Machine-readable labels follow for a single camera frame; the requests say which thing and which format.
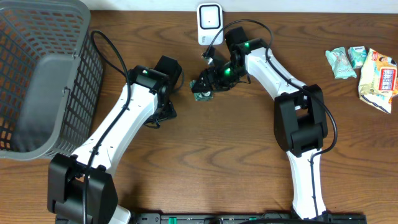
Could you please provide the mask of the dark grey plastic basket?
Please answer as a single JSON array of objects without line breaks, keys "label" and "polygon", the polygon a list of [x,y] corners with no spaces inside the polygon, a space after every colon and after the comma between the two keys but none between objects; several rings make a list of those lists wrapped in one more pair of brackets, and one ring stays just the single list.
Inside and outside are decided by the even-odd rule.
[{"label": "dark grey plastic basket", "polygon": [[69,156],[87,139],[103,64],[81,1],[1,2],[1,157]]}]

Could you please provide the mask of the orange tissue pack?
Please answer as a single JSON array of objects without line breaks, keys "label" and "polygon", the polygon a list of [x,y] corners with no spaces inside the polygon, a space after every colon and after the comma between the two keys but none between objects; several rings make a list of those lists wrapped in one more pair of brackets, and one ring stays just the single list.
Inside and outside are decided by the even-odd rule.
[{"label": "orange tissue pack", "polygon": [[394,85],[394,89],[392,92],[392,97],[396,97],[398,95],[398,78],[396,78],[396,83]]}]

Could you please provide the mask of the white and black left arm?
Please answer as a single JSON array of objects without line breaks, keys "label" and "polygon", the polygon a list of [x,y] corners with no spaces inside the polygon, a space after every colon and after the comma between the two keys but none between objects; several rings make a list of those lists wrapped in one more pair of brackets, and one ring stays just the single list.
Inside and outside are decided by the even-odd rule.
[{"label": "white and black left arm", "polygon": [[129,71],[130,81],[97,130],[71,156],[50,161],[47,208],[56,223],[129,223],[132,213],[118,204],[113,177],[143,124],[167,119],[169,95],[183,73],[179,64]]}]

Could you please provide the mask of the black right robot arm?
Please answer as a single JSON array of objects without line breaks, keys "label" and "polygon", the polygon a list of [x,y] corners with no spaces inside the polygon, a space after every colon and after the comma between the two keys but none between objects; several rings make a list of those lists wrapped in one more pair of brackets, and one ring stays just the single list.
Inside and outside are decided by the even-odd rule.
[{"label": "black right robot arm", "polygon": [[242,27],[228,31],[229,62],[216,58],[215,49],[204,53],[210,67],[191,85],[193,93],[228,91],[241,77],[254,77],[274,101],[274,135],[289,158],[294,186],[292,208],[302,220],[323,221],[319,152],[327,137],[323,93],[294,78],[267,49],[262,39],[248,39]]}]

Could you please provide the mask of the teal snack wrapper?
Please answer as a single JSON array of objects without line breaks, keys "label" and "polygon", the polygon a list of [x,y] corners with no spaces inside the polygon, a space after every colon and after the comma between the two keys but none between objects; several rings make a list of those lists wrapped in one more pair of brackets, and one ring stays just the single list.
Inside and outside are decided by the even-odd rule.
[{"label": "teal snack wrapper", "polygon": [[346,49],[344,47],[338,47],[333,50],[326,50],[325,57],[331,66],[334,77],[336,79],[348,79],[356,78],[357,74],[350,64]]}]

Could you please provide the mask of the dark green round-logo box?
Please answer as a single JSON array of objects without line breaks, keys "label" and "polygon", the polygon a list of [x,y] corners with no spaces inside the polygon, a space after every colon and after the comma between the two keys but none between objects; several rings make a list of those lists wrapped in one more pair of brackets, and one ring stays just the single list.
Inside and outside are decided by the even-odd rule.
[{"label": "dark green round-logo box", "polygon": [[213,92],[211,88],[209,87],[209,84],[207,84],[203,80],[199,80],[199,84],[196,85],[196,80],[192,80],[190,82],[190,88],[191,91],[193,90],[203,90],[203,92],[193,92],[193,95],[195,97],[196,101],[209,101],[213,98]]}]

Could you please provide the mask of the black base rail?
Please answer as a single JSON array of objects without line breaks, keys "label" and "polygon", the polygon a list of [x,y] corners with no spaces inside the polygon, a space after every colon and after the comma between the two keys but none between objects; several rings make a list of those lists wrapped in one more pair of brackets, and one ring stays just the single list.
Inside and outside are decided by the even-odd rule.
[{"label": "black base rail", "polygon": [[141,213],[132,216],[131,224],[367,224],[365,215],[324,213],[319,218],[300,219],[291,213],[267,212],[262,215],[165,215]]}]

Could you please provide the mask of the yellow wet wipes pack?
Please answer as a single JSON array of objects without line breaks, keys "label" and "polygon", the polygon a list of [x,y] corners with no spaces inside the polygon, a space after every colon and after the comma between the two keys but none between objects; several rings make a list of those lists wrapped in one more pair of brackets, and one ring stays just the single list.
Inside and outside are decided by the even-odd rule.
[{"label": "yellow wet wipes pack", "polygon": [[391,57],[369,49],[361,68],[359,99],[391,114],[392,92],[397,78],[397,63]]}]

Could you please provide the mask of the small teal tissue pack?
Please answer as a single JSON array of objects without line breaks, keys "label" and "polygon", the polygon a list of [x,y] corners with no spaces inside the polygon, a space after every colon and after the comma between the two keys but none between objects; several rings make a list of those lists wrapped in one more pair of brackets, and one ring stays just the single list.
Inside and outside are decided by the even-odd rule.
[{"label": "small teal tissue pack", "polygon": [[348,49],[348,55],[351,66],[354,69],[361,68],[367,57],[366,48],[365,46],[350,47]]}]

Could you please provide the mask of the white barcode scanner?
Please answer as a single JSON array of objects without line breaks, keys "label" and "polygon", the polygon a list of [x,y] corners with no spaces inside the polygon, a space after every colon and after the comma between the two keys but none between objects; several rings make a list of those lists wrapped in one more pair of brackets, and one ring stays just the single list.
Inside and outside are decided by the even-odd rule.
[{"label": "white barcode scanner", "polygon": [[197,7],[198,43],[202,46],[220,45],[223,42],[223,8],[215,2],[202,3]]}]

